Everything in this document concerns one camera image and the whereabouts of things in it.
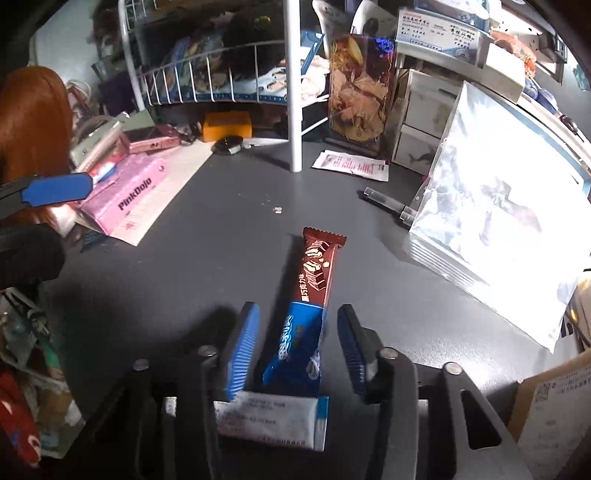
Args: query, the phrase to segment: plastic bag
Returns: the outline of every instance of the plastic bag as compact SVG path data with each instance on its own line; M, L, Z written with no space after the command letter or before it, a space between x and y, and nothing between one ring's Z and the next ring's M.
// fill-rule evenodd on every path
M565 158L466 82L406 249L553 351L591 251Z

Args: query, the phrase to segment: black round object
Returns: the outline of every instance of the black round object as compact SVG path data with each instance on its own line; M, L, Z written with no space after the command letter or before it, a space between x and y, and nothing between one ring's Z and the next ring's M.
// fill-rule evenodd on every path
M213 152L219 155L234 155L242 150L244 139L238 135L224 137L213 144Z
M569 116L562 115L560 117L560 121L565 124L566 128L568 128L572 133L577 135L579 133L579 127L576 123L574 123L573 119Z
M365 35L366 37L375 37L376 33L378 33L378 28L378 20L376 18L370 18L363 26L363 31L361 34Z

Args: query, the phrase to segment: white cable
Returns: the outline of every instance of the white cable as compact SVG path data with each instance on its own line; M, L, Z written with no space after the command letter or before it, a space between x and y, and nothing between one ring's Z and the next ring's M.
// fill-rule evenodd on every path
M22 293L19 289L15 287L10 287L5 290L5 293L9 297L14 297L21 303L24 303L27 307L35 312L42 312L41 310L31 299L29 299L24 293Z
M77 85L77 83L80 83L81 85L85 86L86 90L80 88L80 85ZM88 85L88 83L86 83L84 80L70 79L66 82L66 88L68 88L69 86L73 86L76 90L82 93L86 97L87 101L90 100L90 97L92 96L92 87Z

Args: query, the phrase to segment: drawer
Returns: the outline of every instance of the drawer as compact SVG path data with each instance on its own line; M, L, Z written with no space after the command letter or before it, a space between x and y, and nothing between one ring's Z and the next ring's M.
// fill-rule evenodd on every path
M421 175L428 175L440 140L416 128L403 125L392 161Z
M404 123L441 138L461 85L421 72L410 72L410 96Z

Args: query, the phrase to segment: red fabric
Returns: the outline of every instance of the red fabric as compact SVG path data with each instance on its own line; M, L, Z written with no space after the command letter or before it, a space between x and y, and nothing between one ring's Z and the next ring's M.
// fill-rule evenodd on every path
M39 432L29 406L9 371L0 372L0 426L26 463L41 460Z

